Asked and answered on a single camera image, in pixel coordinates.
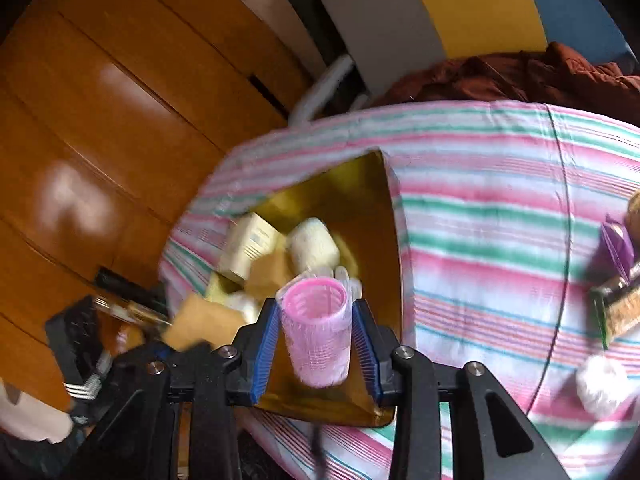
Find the orange wooden wardrobe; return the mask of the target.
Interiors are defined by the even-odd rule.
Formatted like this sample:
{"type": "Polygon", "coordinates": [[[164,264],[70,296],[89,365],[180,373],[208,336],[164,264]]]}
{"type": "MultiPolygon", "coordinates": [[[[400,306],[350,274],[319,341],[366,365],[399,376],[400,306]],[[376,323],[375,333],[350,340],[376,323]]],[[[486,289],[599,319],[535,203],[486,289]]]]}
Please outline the orange wooden wardrobe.
{"type": "Polygon", "coordinates": [[[1,376],[70,405],[44,323],[101,268],[157,279],[228,151],[309,88],[241,0],[32,0],[1,44],[1,376]]]}

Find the white tissue block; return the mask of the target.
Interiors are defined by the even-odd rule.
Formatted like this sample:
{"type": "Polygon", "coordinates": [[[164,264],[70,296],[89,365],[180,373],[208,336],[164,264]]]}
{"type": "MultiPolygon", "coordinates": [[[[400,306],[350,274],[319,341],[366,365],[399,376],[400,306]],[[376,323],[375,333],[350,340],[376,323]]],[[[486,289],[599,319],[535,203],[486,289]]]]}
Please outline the white tissue block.
{"type": "Polygon", "coordinates": [[[229,309],[240,312],[246,324],[253,324],[259,318],[260,307],[257,301],[242,290],[232,292],[224,298],[222,304],[229,309]]]}

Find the pink plastic hair roller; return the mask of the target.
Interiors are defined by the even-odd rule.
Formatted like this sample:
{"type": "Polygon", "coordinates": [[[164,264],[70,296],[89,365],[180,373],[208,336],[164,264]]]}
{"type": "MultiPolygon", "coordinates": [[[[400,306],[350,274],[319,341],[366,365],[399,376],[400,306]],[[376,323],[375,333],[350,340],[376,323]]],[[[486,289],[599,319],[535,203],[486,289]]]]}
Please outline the pink plastic hair roller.
{"type": "Polygon", "coordinates": [[[281,326],[296,377],[316,389],[347,378],[352,300],[335,278],[300,278],[277,294],[281,326]]]}

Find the purple snack packet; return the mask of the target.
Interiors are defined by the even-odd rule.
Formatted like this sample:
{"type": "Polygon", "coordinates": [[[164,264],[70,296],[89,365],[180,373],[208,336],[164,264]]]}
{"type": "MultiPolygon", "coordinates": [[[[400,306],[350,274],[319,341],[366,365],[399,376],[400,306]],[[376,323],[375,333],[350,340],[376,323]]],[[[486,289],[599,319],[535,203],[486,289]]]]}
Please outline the purple snack packet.
{"type": "Polygon", "coordinates": [[[634,245],[626,226],[608,214],[601,226],[600,239],[608,266],[629,282],[634,266],[634,245]]]}

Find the grey yellow blue headboard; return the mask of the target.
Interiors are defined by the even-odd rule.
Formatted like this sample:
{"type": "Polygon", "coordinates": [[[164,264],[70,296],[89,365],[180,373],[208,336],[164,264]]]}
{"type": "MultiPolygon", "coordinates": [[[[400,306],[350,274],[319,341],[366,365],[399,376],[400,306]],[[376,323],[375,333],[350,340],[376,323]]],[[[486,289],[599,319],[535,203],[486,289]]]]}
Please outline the grey yellow blue headboard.
{"type": "Polygon", "coordinates": [[[371,96],[450,58],[565,44],[589,62],[636,56],[599,0],[321,0],[371,96]]]}

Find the white wrapped soft item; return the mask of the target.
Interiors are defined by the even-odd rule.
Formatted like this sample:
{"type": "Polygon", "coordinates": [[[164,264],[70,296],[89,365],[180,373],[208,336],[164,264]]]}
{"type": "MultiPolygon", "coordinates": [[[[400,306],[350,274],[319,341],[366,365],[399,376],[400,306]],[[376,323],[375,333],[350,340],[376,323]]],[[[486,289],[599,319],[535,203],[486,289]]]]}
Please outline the white wrapped soft item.
{"type": "Polygon", "coordinates": [[[585,411],[595,419],[612,415],[632,393],[623,364],[603,354],[590,356],[578,368],[576,390],[585,411]]]}

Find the white bed side rail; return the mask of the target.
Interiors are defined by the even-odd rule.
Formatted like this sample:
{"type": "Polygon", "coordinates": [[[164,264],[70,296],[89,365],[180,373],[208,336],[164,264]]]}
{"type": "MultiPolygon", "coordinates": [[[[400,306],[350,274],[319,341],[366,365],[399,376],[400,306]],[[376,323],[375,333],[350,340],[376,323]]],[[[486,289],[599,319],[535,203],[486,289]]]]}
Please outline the white bed side rail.
{"type": "Polygon", "coordinates": [[[313,122],[354,67],[349,54],[337,58],[294,106],[288,115],[288,126],[294,128],[313,122]]]}

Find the cream rolled sock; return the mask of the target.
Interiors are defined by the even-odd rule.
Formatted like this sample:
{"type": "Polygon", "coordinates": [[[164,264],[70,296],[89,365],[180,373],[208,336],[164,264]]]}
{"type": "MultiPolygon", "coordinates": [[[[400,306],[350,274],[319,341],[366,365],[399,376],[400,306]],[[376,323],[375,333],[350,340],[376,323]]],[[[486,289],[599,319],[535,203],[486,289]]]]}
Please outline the cream rolled sock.
{"type": "Polygon", "coordinates": [[[318,218],[299,223],[286,237],[286,249],[298,273],[318,268],[334,269],[341,259],[329,229],[318,218]]]}

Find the gold rectangular tin box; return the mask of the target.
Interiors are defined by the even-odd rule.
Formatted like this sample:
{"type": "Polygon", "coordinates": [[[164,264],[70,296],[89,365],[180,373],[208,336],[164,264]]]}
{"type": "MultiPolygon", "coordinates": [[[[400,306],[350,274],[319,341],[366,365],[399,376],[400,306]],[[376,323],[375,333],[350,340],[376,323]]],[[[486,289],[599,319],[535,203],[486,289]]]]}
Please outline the gold rectangular tin box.
{"type": "MultiPolygon", "coordinates": [[[[272,194],[253,211],[282,234],[308,218],[321,220],[341,253],[341,265],[362,285],[378,324],[402,337],[402,272],[392,193],[383,153],[372,150],[272,194]]],[[[384,427],[392,408],[379,408],[367,392],[356,352],[338,386],[313,389],[294,374],[280,336],[260,410],[305,422],[384,427]]]]}

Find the clear cracker pack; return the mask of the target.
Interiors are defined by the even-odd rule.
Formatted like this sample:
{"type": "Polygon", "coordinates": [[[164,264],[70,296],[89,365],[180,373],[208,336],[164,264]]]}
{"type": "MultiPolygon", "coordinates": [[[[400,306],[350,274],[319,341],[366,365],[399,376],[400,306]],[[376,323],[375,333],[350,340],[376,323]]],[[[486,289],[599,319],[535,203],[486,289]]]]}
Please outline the clear cracker pack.
{"type": "Polygon", "coordinates": [[[604,284],[593,287],[588,294],[596,311],[605,350],[620,336],[639,324],[639,265],[629,271],[628,278],[614,276],[604,284]]]}

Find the cream cardboard box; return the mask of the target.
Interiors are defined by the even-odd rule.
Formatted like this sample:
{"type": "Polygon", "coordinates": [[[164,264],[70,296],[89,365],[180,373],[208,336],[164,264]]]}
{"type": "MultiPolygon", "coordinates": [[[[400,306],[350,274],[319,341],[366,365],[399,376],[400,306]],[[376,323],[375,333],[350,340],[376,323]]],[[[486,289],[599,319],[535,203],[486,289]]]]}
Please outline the cream cardboard box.
{"type": "Polygon", "coordinates": [[[271,254],[282,235],[269,222],[251,212],[232,226],[216,271],[236,284],[250,276],[253,262],[271,254]]]}

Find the striped pink green bedsheet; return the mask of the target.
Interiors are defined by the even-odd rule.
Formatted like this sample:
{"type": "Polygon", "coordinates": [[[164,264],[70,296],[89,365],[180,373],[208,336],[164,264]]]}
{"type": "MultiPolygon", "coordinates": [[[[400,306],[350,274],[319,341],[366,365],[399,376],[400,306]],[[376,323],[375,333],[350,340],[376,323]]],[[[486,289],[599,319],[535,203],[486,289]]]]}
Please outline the striped pink green bedsheet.
{"type": "Polygon", "coordinates": [[[204,292],[230,220],[268,194],[366,151],[392,172],[402,326],[430,359],[483,362],[574,479],[603,479],[639,425],[639,402],[593,419],[575,373],[602,348],[591,286],[600,227],[639,187],[639,130],[547,104],[386,106],[236,148],[172,230],[160,259],[169,307],[204,292]]]}

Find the dark red blanket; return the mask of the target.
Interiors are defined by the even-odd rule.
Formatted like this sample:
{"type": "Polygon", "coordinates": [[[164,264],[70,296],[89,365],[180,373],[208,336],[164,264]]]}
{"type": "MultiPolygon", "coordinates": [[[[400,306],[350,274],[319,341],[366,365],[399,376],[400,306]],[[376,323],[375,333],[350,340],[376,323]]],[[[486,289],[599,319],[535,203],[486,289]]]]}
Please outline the dark red blanket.
{"type": "Polygon", "coordinates": [[[431,101],[503,101],[552,104],[639,125],[639,75],[615,62],[592,64],[552,42],[539,52],[454,58],[395,82],[374,107],[431,101]]]}

